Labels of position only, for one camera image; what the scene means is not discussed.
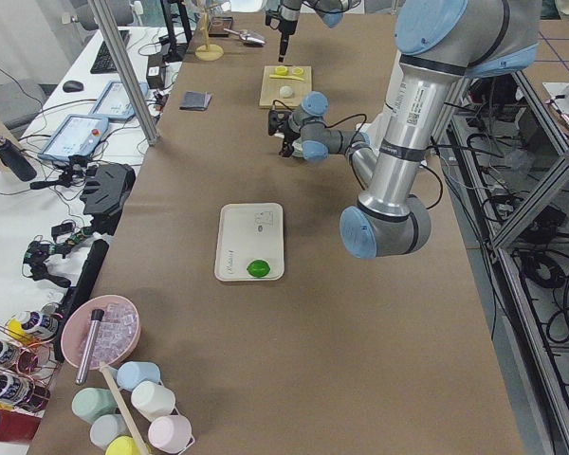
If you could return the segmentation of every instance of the lime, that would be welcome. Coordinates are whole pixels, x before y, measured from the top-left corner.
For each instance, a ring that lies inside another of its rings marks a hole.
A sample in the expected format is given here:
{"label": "lime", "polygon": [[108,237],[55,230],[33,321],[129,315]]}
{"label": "lime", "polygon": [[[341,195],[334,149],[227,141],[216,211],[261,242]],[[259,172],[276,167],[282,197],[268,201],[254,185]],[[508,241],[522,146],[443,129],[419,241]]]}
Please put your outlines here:
{"label": "lime", "polygon": [[256,259],[248,265],[247,272],[251,277],[263,278],[269,273],[269,264],[262,259]]}

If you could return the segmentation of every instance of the blue cup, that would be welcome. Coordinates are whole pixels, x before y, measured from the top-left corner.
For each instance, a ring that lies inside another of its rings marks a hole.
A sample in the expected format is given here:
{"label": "blue cup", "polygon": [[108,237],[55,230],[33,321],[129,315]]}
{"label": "blue cup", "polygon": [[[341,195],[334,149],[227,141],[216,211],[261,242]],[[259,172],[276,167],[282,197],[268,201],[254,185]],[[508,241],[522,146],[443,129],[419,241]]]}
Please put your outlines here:
{"label": "blue cup", "polygon": [[118,382],[119,387],[127,391],[133,391],[143,381],[160,383],[160,369],[157,364],[152,362],[126,362],[118,369],[116,382]]}

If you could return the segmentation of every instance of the wooden stick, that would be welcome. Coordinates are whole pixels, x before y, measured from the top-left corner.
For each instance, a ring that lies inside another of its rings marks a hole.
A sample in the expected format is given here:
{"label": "wooden stick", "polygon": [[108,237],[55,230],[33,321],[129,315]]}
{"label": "wooden stick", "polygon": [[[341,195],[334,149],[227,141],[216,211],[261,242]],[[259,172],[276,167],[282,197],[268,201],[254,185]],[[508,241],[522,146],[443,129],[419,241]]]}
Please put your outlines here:
{"label": "wooden stick", "polygon": [[109,388],[110,392],[112,392],[112,396],[114,396],[114,399],[116,400],[116,404],[118,405],[120,413],[124,418],[124,423],[129,428],[129,431],[131,432],[131,436],[133,436],[133,441],[135,441],[135,445],[137,446],[139,453],[141,455],[150,455],[148,447],[145,445],[145,441],[143,441],[143,438],[141,437],[141,433],[139,433],[137,425],[135,425],[135,421],[133,420],[131,411],[126,406],[124,398],[122,398],[122,394],[118,390],[116,381],[114,380],[114,377],[110,373],[108,366],[105,362],[100,363],[99,371],[101,372],[101,374],[103,374],[105,382],[107,383],[107,387]]}

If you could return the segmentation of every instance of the metal scoop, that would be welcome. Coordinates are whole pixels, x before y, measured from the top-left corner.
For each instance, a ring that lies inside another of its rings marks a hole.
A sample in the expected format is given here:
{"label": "metal scoop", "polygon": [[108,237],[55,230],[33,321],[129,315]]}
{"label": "metal scoop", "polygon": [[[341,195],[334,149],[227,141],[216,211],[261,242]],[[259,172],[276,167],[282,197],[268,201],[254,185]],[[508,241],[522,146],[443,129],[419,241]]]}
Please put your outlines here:
{"label": "metal scoop", "polygon": [[240,41],[247,46],[263,46],[266,43],[266,38],[251,30],[235,31],[230,30],[229,28],[224,28],[224,31],[237,35]]}

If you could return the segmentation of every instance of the pink cup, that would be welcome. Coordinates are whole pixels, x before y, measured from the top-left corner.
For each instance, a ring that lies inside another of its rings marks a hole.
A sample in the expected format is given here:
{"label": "pink cup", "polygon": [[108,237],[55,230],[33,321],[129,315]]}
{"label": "pink cup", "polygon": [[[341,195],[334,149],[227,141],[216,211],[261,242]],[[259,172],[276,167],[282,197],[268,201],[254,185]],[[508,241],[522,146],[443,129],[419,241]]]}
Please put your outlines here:
{"label": "pink cup", "polygon": [[166,453],[179,453],[193,444],[192,425],[183,415],[158,417],[150,425],[148,439]]}

